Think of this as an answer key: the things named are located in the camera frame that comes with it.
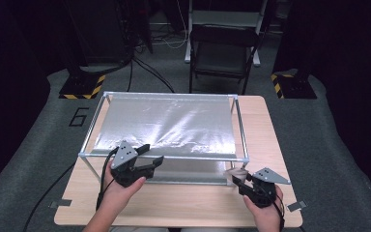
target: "human hand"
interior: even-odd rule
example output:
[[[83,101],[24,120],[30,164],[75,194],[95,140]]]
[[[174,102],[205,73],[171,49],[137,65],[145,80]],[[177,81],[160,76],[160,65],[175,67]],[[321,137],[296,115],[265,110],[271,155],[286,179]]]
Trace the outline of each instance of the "human hand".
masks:
[[[139,178],[131,186],[124,188],[114,181],[113,176],[111,175],[111,163],[110,161],[106,166],[106,171],[104,173],[104,183],[103,186],[107,190],[104,191],[103,200],[100,206],[109,205],[115,208],[117,214],[123,211],[127,206],[128,201],[137,193],[146,181],[145,177]]]
[[[103,199],[98,210],[85,227],[85,232],[108,231],[116,216],[125,209],[128,201],[141,189],[146,181],[145,177],[141,177],[131,186],[127,188],[122,187],[114,181],[110,173],[111,162],[107,164],[104,173],[103,186],[106,190],[103,190]]]
[[[278,185],[275,185],[276,197],[275,205],[281,211],[281,200],[283,197],[283,193],[281,188]],[[249,199],[248,196],[243,196],[243,202],[245,203],[246,208],[254,215],[255,224],[260,232],[278,232],[279,225],[280,225],[280,216],[275,207],[272,205],[259,208],[256,206],[252,201]]]

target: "black chair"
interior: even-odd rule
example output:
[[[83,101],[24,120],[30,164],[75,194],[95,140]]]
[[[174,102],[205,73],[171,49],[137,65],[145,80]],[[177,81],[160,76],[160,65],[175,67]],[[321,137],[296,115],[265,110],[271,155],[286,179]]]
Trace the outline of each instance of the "black chair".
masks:
[[[249,72],[259,37],[252,28],[223,25],[198,25],[190,39],[189,93],[192,80],[201,75],[236,78],[238,83],[245,79],[245,94]]]

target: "yellow and black tape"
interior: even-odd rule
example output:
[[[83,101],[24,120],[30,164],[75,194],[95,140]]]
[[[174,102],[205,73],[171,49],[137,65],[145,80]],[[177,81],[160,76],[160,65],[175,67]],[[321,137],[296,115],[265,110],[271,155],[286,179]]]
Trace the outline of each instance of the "yellow and black tape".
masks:
[[[105,78],[106,78],[105,75],[102,75],[101,77],[99,77],[98,82],[96,83],[96,86],[91,94],[87,94],[87,95],[65,94],[65,95],[59,95],[59,99],[71,99],[71,100],[72,99],[94,99],[98,95],[101,85],[103,84]]]
[[[271,75],[271,80],[273,83],[273,87],[275,88],[276,95],[278,96],[279,99],[284,99],[284,94],[282,93],[281,86],[278,83],[279,76],[284,76],[284,77],[293,77],[293,76],[290,74],[272,74]]]

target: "chair leg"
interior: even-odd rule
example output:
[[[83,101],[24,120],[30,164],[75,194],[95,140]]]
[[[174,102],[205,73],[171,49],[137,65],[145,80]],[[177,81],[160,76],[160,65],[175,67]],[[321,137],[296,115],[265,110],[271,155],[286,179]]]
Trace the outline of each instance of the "chair leg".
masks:
[[[243,83],[243,93],[242,95],[245,95],[245,89],[246,89],[246,84],[248,83],[248,76],[245,77],[245,82]]]
[[[192,70],[189,71],[188,92],[192,93]]]

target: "wooden table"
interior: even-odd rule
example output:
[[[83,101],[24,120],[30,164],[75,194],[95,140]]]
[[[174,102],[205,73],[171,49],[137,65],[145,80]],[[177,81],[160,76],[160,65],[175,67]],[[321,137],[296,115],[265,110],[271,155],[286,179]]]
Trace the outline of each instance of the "wooden table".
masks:
[[[290,180],[265,100],[257,96],[238,96],[251,173],[269,167]],[[104,159],[88,158],[100,173]],[[297,202],[292,186],[279,185],[283,203]],[[95,213],[100,184],[81,158],[77,159],[63,199],[70,206],[59,206],[55,222],[59,225],[85,225]],[[285,227],[300,227],[300,211],[285,210]],[[236,187],[201,185],[145,184],[117,216],[114,225],[148,227],[255,227]]]

